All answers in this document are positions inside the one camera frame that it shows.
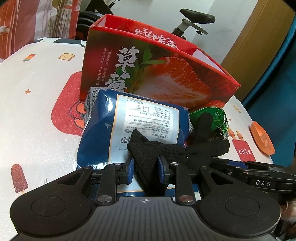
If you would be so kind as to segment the person's hand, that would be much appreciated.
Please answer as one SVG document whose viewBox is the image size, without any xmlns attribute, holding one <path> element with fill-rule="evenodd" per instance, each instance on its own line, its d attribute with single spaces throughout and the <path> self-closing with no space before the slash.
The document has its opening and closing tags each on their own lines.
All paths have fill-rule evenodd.
<svg viewBox="0 0 296 241">
<path fill-rule="evenodd" d="M 296 221 L 296 200 L 287 201 L 286 204 L 281 206 L 281 219 L 294 223 Z"/>
</svg>

